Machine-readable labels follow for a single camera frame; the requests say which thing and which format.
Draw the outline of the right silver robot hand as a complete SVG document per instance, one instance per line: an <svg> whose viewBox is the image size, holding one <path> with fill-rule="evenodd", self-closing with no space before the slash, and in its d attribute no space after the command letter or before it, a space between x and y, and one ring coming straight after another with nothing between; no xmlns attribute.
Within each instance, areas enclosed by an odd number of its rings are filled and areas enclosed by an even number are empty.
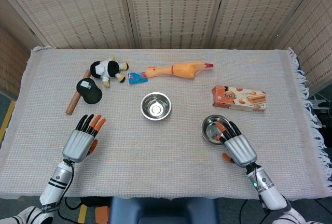
<svg viewBox="0 0 332 224"><path fill-rule="evenodd" d="M215 125L221 131L221 135L216 136L215 139L227 148L230 154L228 159L230 162L235 163L239 167L247 167L256 162L256 152L232 121L215 122Z"/></svg>

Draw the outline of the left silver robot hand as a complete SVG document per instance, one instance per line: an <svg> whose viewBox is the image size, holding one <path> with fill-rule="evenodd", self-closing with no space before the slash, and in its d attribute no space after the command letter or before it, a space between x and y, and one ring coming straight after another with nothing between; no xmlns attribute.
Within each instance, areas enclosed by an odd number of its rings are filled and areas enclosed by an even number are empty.
<svg viewBox="0 0 332 224"><path fill-rule="evenodd" d="M63 148L65 163L79 163L93 152L98 143L95 138L105 122L106 119L101 114L81 117Z"/></svg>

